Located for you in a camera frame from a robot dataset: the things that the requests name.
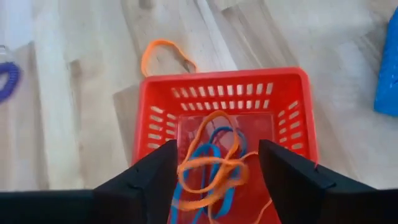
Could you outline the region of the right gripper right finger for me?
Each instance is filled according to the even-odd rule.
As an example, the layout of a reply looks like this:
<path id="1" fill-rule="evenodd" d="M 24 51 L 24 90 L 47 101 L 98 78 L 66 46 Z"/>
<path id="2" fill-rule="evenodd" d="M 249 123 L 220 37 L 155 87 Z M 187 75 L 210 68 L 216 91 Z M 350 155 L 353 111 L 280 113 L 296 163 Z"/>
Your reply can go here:
<path id="1" fill-rule="evenodd" d="M 282 224 L 398 224 L 398 189 L 372 188 L 265 139 L 259 162 Z"/>

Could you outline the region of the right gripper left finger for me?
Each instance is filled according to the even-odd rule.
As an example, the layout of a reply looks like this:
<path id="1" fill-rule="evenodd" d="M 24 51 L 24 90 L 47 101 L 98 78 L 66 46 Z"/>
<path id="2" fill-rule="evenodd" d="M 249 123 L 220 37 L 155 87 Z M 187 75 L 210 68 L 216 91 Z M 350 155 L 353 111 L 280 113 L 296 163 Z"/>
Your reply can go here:
<path id="1" fill-rule="evenodd" d="M 170 140 L 94 189 L 0 192 L 0 224 L 166 224 L 176 171 Z"/>

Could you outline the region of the blue rubber band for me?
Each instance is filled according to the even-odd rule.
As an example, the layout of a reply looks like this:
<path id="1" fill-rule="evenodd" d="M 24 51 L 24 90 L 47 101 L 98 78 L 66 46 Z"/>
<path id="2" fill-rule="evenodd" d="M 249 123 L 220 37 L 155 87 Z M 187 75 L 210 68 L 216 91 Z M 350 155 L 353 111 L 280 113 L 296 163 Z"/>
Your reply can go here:
<path id="1" fill-rule="evenodd" d="M 221 157 L 221 150 L 217 145 L 214 144 L 214 141 L 215 141 L 215 137 L 217 137 L 218 133 L 223 132 L 223 131 L 232 132 L 233 129 L 229 126 L 222 126 L 222 127 L 216 128 L 213 131 L 208 143 L 203 144 L 203 145 L 199 146 L 198 148 L 196 148 L 194 150 L 193 154 L 190 156 L 190 158 L 194 159 L 199 156 L 208 156 L 210 154 L 210 151 L 212 151 L 212 153 L 215 157 Z M 247 144 L 244 134 L 241 131 L 238 131 L 238 136 L 241 140 L 241 150 L 240 150 L 239 157 L 242 158 L 247 153 L 248 144 Z M 182 192 L 183 192 L 183 188 L 180 185 L 180 183 L 178 182 L 177 186 L 174 190 L 173 199 L 180 199 Z M 216 215 L 212 215 L 213 218 L 217 219 L 217 218 L 223 217 L 228 214 L 228 212 L 230 211 L 231 206 L 232 206 L 234 192 L 235 192 L 234 187 L 232 187 L 226 191 L 222 206 Z M 192 221 L 192 224 L 197 224 L 197 221 L 203 212 L 208 214 L 207 209 L 205 207 L 200 208 L 197 211 L 195 218 Z M 171 214 L 170 214 L 170 224 L 177 224 L 177 223 L 178 223 L 178 208 L 172 205 L 171 206 Z"/>

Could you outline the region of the blue plastic basket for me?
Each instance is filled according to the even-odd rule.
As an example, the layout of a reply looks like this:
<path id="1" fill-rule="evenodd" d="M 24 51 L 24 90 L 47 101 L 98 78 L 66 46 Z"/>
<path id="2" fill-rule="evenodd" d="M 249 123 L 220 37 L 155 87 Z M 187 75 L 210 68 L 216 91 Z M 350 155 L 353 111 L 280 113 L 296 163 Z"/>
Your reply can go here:
<path id="1" fill-rule="evenodd" d="M 387 25 L 374 110 L 398 116 L 398 6 Z"/>

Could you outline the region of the red plastic basket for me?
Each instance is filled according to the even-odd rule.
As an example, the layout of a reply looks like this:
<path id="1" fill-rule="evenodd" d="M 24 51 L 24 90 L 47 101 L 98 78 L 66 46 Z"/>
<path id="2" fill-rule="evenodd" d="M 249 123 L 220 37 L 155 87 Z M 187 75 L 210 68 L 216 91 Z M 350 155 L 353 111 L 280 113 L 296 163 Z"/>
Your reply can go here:
<path id="1" fill-rule="evenodd" d="M 203 212 L 197 224 L 280 224 L 266 189 L 259 164 L 262 139 L 270 140 L 296 154 L 317 161 L 315 121 L 308 75 L 300 68 L 272 68 L 229 72 L 196 73 L 148 77 L 141 84 L 136 121 L 134 162 L 170 140 L 176 140 L 178 163 L 183 163 L 199 125 L 212 112 L 224 111 L 247 141 L 247 153 L 240 158 L 241 140 L 231 159 L 241 159 L 249 168 L 248 181 L 234 186 L 233 203 L 227 215 L 213 218 L 223 199 Z M 210 121 L 196 148 L 208 143 L 213 131 L 229 126 L 220 116 Z M 234 142 L 233 132 L 220 132 L 214 144 L 225 158 Z M 208 164 L 183 173 L 191 189 L 207 187 L 220 169 Z M 241 176 L 241 168 L 228 169 L 225 181 Z M 199 200 L 210 191 L 193 194 L 183 189 L 181 200 Z M 197 211 L 178 209 L 177 224 L 192 224 Z"/>

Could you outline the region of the purple coil keychain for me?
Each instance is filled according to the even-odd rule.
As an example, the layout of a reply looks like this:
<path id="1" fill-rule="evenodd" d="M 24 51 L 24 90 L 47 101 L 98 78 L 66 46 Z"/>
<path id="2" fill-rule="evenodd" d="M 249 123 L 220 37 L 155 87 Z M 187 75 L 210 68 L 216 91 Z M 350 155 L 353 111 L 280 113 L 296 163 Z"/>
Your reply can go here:
<path id="1" fill-rule="evenodd" d="M 21 77 L 21 69 L 11 57 L 11 51 L 0 45 L 0 104 L 14 93 Z"/>

